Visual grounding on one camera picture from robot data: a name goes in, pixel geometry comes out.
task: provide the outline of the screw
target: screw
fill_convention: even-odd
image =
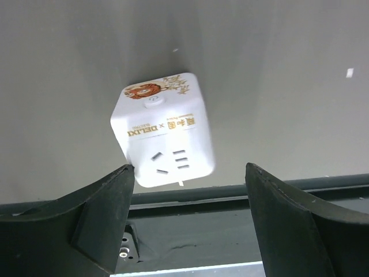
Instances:
[[[127,247],[122,247],[119,251],[119,257],[121,258],[126,258],[128,257],[128,253],[129,253],[129,248]]]

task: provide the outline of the cartoon lion illustration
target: cartoon lion illustration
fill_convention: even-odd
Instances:
[[[142,99],[155,95],[161,91],[166,91],[168,87],[164,82],[150,81],[149,83],[140,83],[132,85],[125,89],[125,95],[132,99]]]

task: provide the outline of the gray wall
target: gray wall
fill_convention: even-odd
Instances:
[[[1,1],[0,203],[125,163],[109,123],[121,89],[184,71],[218,162],[185,188],[241,184],[246,162],[282,179],[367,173],[368,13],[367,0]]]

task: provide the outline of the power button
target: power button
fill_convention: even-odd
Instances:
[[[153,95],[147,98],[144,102],[146,108],[152,108],[165,102],[165,98],[159,95]]]

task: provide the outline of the socket hole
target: socket hole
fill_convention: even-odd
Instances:
[[[161,153],[161,152],[158,152],[158,153],[156,153],[155,155],[153,155],[152,157],[151,157],[151,160],[157,160],[159,157],[161,157],[163,155],[163,153]]]
[[[180,159],[176,159],[175,161],[176,162],[185,162],[187,160],[188,160],[188,158],[180,158]]]
[[[186,153],[186,150],[179,150],[179,151],[174,151],[173,152],[174,155],[182,154],[182,153]]]
[[[178,169],[187,169],[189,168],[190,166],[188,164],[186,164],[185,166],[179,166]]]
[[[157,169],[157,170],[156,170],[156,173],[160,173],[160,174],[168,174],[168,172],[167,172],[167,171],[165,171],[165,170],[160,170],[160,169]]]

